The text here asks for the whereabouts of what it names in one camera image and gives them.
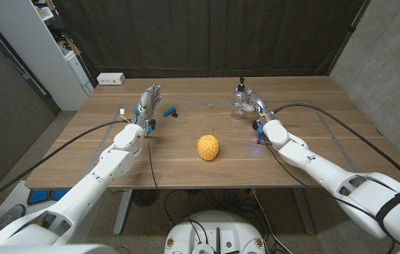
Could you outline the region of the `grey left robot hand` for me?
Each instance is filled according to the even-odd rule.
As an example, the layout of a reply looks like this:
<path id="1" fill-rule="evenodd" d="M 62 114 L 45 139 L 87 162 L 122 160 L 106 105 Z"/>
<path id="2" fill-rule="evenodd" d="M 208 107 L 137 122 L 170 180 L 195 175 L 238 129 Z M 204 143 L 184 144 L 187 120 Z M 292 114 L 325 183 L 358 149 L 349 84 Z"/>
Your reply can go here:
<path id="1" fill-rule="evenodd" d="M 154 116 L 154 111 L 162 99 L 160 95 L 161 85 L 154 84 L 146 89 L 140 96 L 140 101 L 137 104 L 137 114 L 132 120 L 132 123 L 137 124 L 142 128 L 147 128 L 150 120 Z"/>

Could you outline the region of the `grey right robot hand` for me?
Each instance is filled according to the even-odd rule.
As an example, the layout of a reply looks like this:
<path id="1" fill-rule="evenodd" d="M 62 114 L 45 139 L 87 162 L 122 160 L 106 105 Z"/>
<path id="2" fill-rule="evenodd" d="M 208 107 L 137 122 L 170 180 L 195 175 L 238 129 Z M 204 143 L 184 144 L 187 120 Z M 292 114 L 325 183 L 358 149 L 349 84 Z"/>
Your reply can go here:
<path id="1" fill-rule="evenodd" d="M 245 111 L 256 111 L 265 121 L 274 120 L 273 113 L 267 108 L 261 96 L 250 88 L 240 84 L 235 89 L 234 95 L 236 96 L 236 101 L 234 102 L 236 110 L 231 113 L 234 119 L 242 119 Z"/>

